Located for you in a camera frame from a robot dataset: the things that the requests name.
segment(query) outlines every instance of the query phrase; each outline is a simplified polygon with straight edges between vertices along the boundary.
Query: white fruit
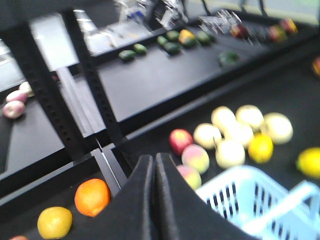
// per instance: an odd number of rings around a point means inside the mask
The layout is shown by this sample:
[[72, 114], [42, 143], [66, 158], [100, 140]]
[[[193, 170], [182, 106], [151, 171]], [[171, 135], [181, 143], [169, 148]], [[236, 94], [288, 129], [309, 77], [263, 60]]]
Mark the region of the white fruit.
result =
[[244, 148], [247, 148], [251, 140], [254, 138], [252, 128], [243, 123], [236, 123], [233, 127], [227, 128], [223, 132], [225, 139], [234, 139], [239, 141]]
[[8, 119], [16, 119], [20, 117], [25, 110], [25, 105], [22, 101], [10, 101], [3, 107], [3, 115]]
[[248, 124], [253, 132], [260, 130], [264, 122], [264, 116], [259, 108], [254, 105], [243, 105], [235, 112], [235, 118], [239, 123]]
[[261, 132], [268, 135], [274, 144], [285, 144], [292, 139], [294, 130], [290, 120], [285, 115], [271, 112], [263, 118]]
[[193, 139], [205, 149], [210, 150], [215, 148], [215, 142], [220, 142], [222, 137], [216, 126], [210, 123], [201, 123], [195, 128]]
[[221, 132], [232, 127], [237, 122], [234, 113], [226, 106], [219, 106], [213, 110], [211, 121]]
[[245, 163], [245, 149], [241, 142], [234, 139], [221, 141], [215, 151], [216, 163], [220, 168], [227, 169]]
[[27, 82], [27, 81], [24, 81], [23, 83], [20, 84], [19, 90], [26, 93], [28, 98], [31, 98], [35, 95], [34, 92], [32, 91], [32, 88], [31, 88], [29, 82]]

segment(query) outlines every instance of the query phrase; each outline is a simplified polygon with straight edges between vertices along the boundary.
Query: pink fruit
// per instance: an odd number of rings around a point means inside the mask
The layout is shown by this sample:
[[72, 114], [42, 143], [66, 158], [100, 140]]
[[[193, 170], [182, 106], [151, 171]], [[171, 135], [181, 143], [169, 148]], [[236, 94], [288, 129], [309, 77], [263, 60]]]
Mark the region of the pink fruit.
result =
[[14, 236], [13, 238], [10, 238], [10, 240], [28, 240], [25, 236]]
[[194, 139], [190, 132], [178, 128], [170, 133], [169, 142], [174, 154], [180, 156], [187, 146], [194, 143]]
[[16, 91], [13, 91], [12, 93], [10, 93], [8, 96], [6, 96], [6, 102], [9, 103], [9, 102], [12, 102], [12, 101], [20, 101], [20, 102], [23, 102], [25, 103], [28, 99], [28, 95], [21, 91], [21, 90], [16, 90]]
[[196, 169], [200, 174], [205, 173], [210, 165], [207, 151], [196, 144], [187, 146], [181, 156], [183, 165]]
[[25, 105], [22, 101], [11, 101], [3, 107], [3, 115], [8, 119], [16, 119], [22, 115]]
[[196, 190], [202, 184], [200, 174], [197, 170], [190, 166], [178, 165], [176, 166], [177, 170], [186, 181], [187, 184], [193, 189]]

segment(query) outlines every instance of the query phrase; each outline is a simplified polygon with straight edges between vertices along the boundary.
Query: peach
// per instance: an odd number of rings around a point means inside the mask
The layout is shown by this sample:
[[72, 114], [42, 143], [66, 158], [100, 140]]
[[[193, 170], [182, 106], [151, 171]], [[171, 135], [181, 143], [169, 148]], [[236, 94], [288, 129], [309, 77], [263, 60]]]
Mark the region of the peach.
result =
[[208, 153], [196, 144], [191, 144], [183, 150], [181, 160], [184, 165], [196, 169], [200, 174], [205, 173], [210, 165]]
[[13, 238], [10, 238], [10, 240], [28, 240], [25, 236], [19, 235], [19, 236], [14, 236]]
[[200, 174], [197, 170], [190, 166], [178, 165], [176, 166], [177, 170], [186, 181], [187, 184], [193, 189], [196, 190], [202, 184]]

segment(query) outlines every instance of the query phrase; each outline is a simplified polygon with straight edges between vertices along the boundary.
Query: orange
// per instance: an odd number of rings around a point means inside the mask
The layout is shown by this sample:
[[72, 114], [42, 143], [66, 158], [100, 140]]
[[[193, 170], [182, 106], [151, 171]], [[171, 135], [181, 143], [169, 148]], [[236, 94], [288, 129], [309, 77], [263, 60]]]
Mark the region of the orange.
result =
[[274, 144], [268, 135], [256, 133], [249, 143], [248, 153], [250, 158], [258, 164], [269, 162], [274, 152]]
[[110, 202], [108, 185], [101, 179], [93, 178], [83, 182], [75, 192], [76, 209], [88, 217], [97, 216]]

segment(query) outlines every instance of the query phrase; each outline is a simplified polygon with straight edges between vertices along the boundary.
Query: green fruit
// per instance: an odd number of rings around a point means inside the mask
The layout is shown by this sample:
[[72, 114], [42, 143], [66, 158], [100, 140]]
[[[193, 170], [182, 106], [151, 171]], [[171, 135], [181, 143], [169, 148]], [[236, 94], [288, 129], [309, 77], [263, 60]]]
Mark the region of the green fruit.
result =
[[170, 42], [177, 42], [179, 39], [180, 33], [175, 30], [171, 30], [171, 31], [168, 31], [165, 36], [166, 36], [166, 39], [168, 39]]
[[136, 52], [132, 50], [123, 50], [119, 53], [119, 58], [121, 58], [124, 62], [131, 61], [135, 58]]
[[133, 49], [137, 54], [140, 54], [140, 55], [144, 55], [148, 51], [147, 48], [140, 43], [136, 43], [135, 45], [133, 45]]
[[197, 45], [197, 40], [193, 37], [188, 37], [182, 44], [186, 49], [193, 48], [195, 45]]
[[166, 39], [164, 36], [158, 36], [156, 41], [161, 47], [163, 47], [166, 43], [169, 42], [168, 39]]
[[222, 67], [235, 65], [238, 60], [238, 54], [232, 51], [222, 52], [218, 56], [218, 62]]
[[167, 42], [163, 45], [163, 48], [169, 55], [176, 55], [181, 52], [180, 44], [175, 42]]
[[196, 35], [196, 39], [201, 43], [201, 45], [207, 46], [211, 44], [211, 38], [204, 31], [199, 31]]

